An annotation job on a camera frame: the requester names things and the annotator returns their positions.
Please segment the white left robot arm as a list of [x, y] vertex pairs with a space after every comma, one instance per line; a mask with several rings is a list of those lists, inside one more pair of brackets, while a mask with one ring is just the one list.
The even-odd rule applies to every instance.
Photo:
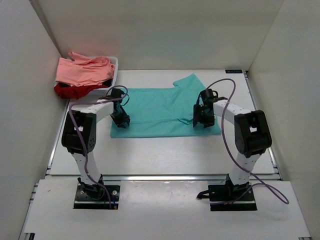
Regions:
[[117, 128], [126, 129], [130, 125], [130, 116], [122, 106], [120, 98], [99, 99], [97, 102], [84, 103], [80, 110], [70, 104], [65, 119], [61, 144], [74, 158], [80, 172], [79, 183], [87, 186], [87, 193], [93, 199], [104, 195], [102, 175], [97, 168], [93, 150], [97, 143], [97, 124], [110, 116]]

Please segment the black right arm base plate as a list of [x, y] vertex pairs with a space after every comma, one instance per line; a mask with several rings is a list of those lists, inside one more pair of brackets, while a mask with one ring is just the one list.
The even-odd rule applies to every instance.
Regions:
[[233, 184], [229, 175], [224, 184], [209, 184], [208, 189], [196, 196], [198, 200], [209, 199], [211, 212], [257, 211], [257, 204], [248, 180], [244, 184]]

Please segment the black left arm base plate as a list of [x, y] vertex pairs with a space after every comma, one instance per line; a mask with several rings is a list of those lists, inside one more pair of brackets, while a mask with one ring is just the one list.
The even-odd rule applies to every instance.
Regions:
[[87, 193], [80, 185], [77, 186], [73, 208], [79, 210], [117, 210], [120, 200], [120, 185], [105, 185], [110, 198], [105, 190], [101, 193]]

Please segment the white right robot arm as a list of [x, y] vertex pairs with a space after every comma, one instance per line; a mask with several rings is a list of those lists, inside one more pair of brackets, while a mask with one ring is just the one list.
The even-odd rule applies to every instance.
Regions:
[[221, 117], [221, 124], [228, 121], [234, 126], [234, 142], [238, 151], [232, 161], [234, 167], [227, 175], [231, 181], [224, 187], [224, 195], [236, 200], [242, 195], [241, 185], [250, 180], [253, 168], [262, 154], [272, 145], [272, 138], [265, 113], [262, 110], [251, 111], [230, 103], [227, 99], [216, 102], [207, 101], [193, 105], [193, 126], [198, 123], [204, 128], [215, 125], [215, 116]]

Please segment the teal t shirt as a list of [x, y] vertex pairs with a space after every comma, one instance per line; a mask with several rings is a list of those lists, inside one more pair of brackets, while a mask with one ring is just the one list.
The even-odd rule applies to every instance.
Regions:
[[111, 138], [170, 138], [220, 135], [218, 123], [193, 126], [193, 106], [204, 84], [195, 74], [173, 82], [171, 88], [130, 88], [123, 107], [127, 128], [111, 126]]

